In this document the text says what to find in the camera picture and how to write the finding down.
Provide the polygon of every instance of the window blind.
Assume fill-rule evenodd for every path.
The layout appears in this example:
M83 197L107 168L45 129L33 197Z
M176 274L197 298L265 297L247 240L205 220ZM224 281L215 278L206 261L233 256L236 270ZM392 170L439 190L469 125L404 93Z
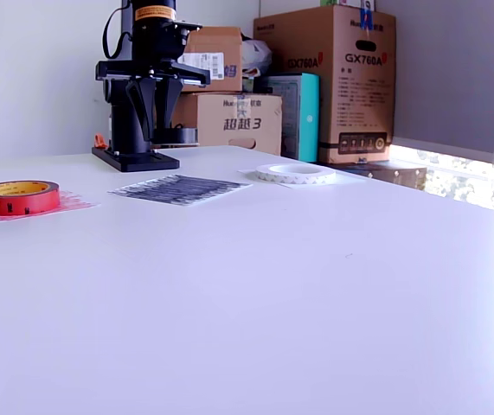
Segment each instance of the window blind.
M494 162L494 0L379 0L397 17L395 144Z

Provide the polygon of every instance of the red tape roll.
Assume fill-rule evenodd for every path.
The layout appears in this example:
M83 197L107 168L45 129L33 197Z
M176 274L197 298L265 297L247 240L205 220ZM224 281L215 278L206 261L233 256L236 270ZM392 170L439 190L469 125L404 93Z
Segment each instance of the red tape roll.
M60 188L52 182L0 183L0 216L40 214L60 206Z

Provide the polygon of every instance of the teal box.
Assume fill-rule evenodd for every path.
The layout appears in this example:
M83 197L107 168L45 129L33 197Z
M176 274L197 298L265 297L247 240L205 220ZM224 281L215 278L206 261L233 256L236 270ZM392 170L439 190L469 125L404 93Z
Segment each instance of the teal box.
M284 73L256 80L259 93L283 99L281 156L314 163L318 160L319 76Z

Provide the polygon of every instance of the black pattern paper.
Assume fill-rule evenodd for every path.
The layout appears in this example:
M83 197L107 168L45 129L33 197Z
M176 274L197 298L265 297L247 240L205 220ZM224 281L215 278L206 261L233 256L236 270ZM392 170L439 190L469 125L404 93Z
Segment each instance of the black pattern paper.
M251 185L172 175L132 184L108 193L146 201L189 206L249 186Z

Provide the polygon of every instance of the black stand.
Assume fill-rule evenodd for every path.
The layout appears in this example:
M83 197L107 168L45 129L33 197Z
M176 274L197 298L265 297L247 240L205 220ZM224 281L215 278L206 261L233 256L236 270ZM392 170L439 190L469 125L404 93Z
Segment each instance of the black stand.
M122 173L179 169L179 160L161 153L120 154L93 148L93 154Z

